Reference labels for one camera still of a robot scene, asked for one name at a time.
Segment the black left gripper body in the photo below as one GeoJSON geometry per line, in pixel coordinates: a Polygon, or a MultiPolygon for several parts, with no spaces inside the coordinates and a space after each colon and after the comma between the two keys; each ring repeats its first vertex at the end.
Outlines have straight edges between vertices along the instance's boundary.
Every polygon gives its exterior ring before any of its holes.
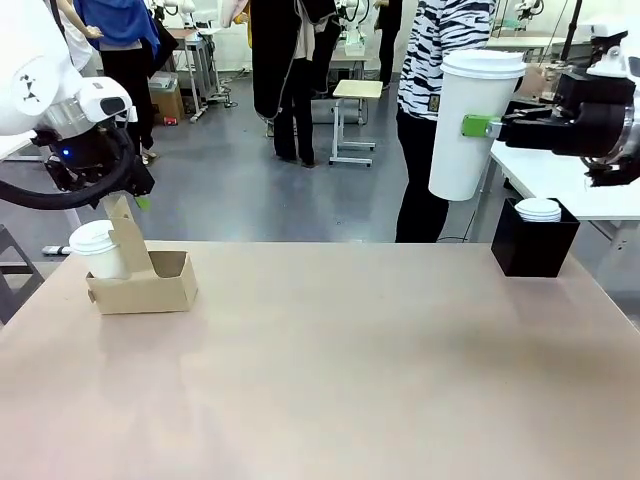
{"type": "Polygon", "coordinates": [[[50,149],[59,166],[48,166],[47,170],[63,191],[89,189],[92,196],[125,191],[145,196],[154,187],[154,178],[127,130],[116,124],[99,124],[81,135],[52,143],[50,149]]]}

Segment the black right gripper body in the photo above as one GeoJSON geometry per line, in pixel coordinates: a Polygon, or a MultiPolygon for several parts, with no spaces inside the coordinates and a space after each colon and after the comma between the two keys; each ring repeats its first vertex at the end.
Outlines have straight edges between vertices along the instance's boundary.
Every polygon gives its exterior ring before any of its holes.
{"type": "Polygon", "coordinates": [[[564,73],[555,92],[557,155],[602,158],[618,144],[630,112],[635,84],[627,78],[564,73]]]}

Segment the person's left hand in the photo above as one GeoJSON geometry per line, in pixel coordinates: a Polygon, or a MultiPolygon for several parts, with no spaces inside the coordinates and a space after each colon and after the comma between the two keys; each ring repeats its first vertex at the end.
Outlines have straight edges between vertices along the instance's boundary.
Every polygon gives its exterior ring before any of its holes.
{"type": "Polygon", "coordinates": [[[515,94],[520,97],[539,97],[545,90],[547,80],[544,69],[528,65],[524,76],[519,80],[515,94]]]}

